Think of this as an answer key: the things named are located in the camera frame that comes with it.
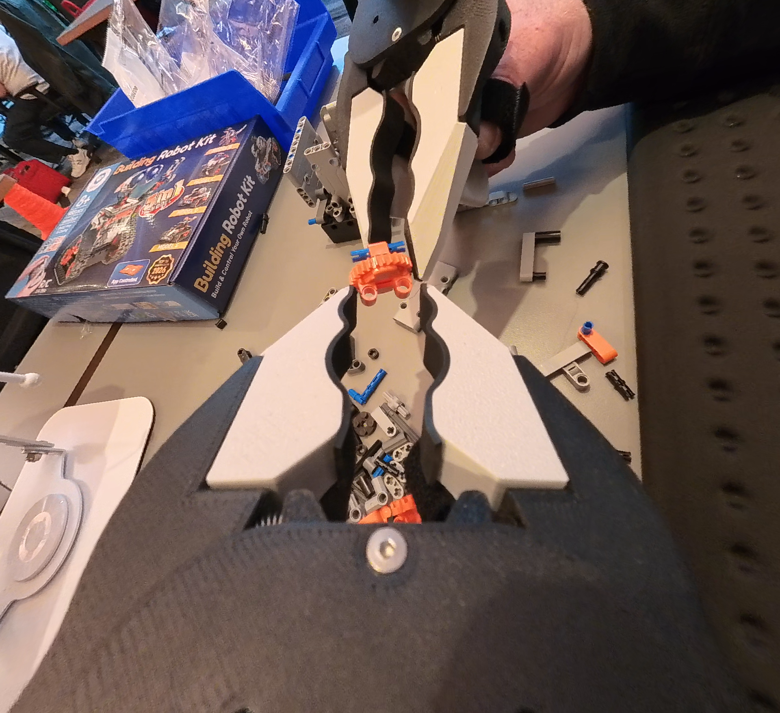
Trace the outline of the orange ribbed beam assembly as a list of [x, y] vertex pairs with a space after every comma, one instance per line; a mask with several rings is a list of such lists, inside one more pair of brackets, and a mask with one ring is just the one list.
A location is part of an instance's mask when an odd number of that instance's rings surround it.
[[461, 213], [471, 210], [479, 210], [484, 207], [497, 207], [500, 205], [511, 204], [517, 201], [517, 199], [518, 195], [514, 192], [464, 191], [456, 211]]

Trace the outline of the grey rectangular panel piece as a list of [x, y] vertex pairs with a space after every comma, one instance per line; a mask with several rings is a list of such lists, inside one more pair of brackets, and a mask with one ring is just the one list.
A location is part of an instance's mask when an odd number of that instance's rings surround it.
[[[447, 295], [459, 277], [459, 270], [443, 261], [438, 261], [427, 284], [443, 295]], [[418, 333], [420, 331], [420, 289], [423, 283], [414, 282], [410, 296], [402, 300], [395, 313], [394, 320], [403, 328]]]

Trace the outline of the person's right hand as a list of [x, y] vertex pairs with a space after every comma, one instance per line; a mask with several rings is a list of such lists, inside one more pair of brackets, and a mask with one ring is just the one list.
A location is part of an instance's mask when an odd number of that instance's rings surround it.
[[592, 48], [590, 16], [583, 0], [506, 0], [509, 42], [492, 77], [519, 88], [530, 105], [516, 137], [555, 123], [574, 103]]

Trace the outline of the person's right forearm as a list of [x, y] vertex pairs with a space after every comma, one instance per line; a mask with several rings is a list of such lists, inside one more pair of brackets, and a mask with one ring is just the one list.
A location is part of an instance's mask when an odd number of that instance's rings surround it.
[[778, 74], [779, 0], [582, 0], [591, 52], [571, 107], [665, 101]]

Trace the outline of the orange toothed gear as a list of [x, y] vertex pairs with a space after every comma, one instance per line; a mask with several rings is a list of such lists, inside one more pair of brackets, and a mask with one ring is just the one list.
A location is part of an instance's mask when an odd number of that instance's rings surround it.
[[391, 253], [388, 242], [371, 243], [369, 258], [353, 262], [349, 284], [355, 287], [365, 306], [372, 306], [378, 295], [392, 290], [406, 299], [414, 288], [413, 262], [406, 252]]

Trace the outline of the white book stand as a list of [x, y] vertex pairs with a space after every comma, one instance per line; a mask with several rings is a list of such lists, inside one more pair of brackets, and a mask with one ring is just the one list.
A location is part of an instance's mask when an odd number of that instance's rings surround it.
[[22, 460], [1, 517], [2, 711], [51, 647], [153, 423], [130, 397], [60, 409], [35, 436], [2, 430], [2, 454]]

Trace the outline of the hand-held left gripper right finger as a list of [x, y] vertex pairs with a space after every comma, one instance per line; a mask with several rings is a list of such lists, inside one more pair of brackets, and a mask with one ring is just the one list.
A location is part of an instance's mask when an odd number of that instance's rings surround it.
[[510, 350], [434, 287], [420, 292], [424, 400], [420, 459], [429, 483], [478, 491], [498, 509], [508, 489], [560, 490], [569, 476]]

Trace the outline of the blue plastic bin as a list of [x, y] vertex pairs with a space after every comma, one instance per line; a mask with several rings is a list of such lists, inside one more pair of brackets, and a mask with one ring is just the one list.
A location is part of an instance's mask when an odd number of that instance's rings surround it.
[[286, 62], [290, 76], [276, 104], [239, 72], [229, 71], [140, 108], [117, 90], [87, 130], [135, 159], [259, 116], [287, 151], [300, 117], [311, 118], [319, 104], [336, 40], [322, 0], [295, 1], [299, 12]]

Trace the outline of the black long pin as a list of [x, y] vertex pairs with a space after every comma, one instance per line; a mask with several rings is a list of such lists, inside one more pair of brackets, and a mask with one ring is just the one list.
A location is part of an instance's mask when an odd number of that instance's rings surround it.
[[590, 269], [585, 279], [576, 288], [576, 295], [580, 298], [584, 296], [609, 270], [609, 264], [606, 261], [599, 260]]

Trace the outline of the orange connector block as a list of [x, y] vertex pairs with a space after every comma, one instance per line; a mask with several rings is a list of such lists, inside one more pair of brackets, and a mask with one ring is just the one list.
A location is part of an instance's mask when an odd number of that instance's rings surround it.
[[596, 331], [592, 321], [585, 321], [580, 326], [577, 336], [602, 365], [607, 365], [618, 357], [616, 348]]

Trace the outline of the blue robot kit box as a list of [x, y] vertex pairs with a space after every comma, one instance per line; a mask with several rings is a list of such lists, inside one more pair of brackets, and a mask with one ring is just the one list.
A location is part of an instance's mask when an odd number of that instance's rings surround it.
[[222, 318], [285, 161], [255, 116], [104, 166], [5, 298], [60, 322]]

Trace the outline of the red bag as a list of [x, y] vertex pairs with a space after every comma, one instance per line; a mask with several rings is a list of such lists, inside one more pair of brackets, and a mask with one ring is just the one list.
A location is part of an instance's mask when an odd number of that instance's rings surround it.
[[71, 180], [40, 160], [22, 160], [2, 171], [1, 200], [41, 232], [46, 240], [66, 208], [60, 205]]

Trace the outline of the black office chair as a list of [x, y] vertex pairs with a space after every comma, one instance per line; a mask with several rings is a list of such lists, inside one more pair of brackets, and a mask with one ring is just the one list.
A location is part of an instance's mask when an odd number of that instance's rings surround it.
[[65, 25], [43, 0], [1, 0], [1, 21], [25, 62], [79, 112], [94, 117], [116, 90], [84, 43], [57, 42]]

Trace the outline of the grey bracket frame piece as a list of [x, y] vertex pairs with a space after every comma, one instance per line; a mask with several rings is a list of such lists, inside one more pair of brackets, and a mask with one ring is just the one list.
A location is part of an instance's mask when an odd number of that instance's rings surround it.
[[522, 235], [520, 250], [520, 274], [521, 283], [531, 283], [535, 281], [545, 281], [546, 272], [537, 272], [534, 270], [535, 250], [541, 244], [560, 244], [560, 231], [537, 231], [526, 232]]

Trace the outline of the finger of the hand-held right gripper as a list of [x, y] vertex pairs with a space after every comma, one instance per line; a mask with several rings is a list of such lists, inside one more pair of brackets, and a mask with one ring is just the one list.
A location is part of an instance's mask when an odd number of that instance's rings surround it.
[[416, 118], [406, 243], [419, 280], [443, 250], [477, 149], [477, 134], [459, 118], [464, 35], [459, 28], [437, 43], [406, 85]]
[[392, 159], [398, 147], [398, 104], [367, 88], [352, 100], [346, 176], [363, 242], [389, 241], [395, 194]]

